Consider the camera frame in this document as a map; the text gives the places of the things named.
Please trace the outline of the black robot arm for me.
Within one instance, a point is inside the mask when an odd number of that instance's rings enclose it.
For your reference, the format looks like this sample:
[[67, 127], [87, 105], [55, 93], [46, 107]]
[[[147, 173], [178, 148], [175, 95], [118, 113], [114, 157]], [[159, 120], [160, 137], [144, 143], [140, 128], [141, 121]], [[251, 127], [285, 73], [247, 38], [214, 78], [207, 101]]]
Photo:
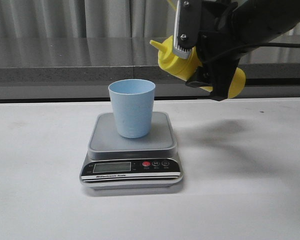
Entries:
[[179, 6], [179, 44], [195, 49], [200, 61], [185, 84], [208, 90], [216, 101], [234, 98], [245, 87], [242, 56], [275, 46], [275, 38], [300, 22], [300, 0], [183, 0]]

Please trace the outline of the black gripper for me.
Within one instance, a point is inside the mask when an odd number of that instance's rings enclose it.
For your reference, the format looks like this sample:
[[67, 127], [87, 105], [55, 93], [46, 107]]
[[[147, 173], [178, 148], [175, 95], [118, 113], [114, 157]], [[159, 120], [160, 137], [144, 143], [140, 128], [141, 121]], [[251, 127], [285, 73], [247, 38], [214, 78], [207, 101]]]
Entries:
[[238, 2], [196, 0], [194, 3], [198, 21], [196, 53], [201, 66], [197, 67], [185, 85], [191, 88], [212, 87], [209, 99], [220, 102], [228, 98], [239, 64], [238, 59], [222, 56], [235, 47], [232, 14]]

